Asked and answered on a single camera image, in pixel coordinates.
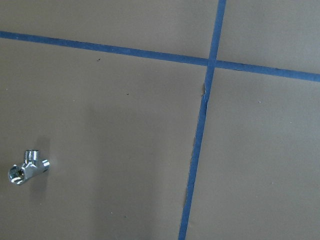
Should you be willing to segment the chrome tee pipe fitting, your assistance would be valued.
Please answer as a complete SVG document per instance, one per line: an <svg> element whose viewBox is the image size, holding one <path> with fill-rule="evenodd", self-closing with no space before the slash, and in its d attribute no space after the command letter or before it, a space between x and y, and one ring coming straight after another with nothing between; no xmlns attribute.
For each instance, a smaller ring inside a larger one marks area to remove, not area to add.
<svg viewBox="0 0 320 240"><path fill-rule="evenodd" d="M8 180L15 185L22 185L31 178L49 170L50 162L42 159L40 151L28 149L24 152L24 160L20 165L14 164L8 170Z"/></svg>

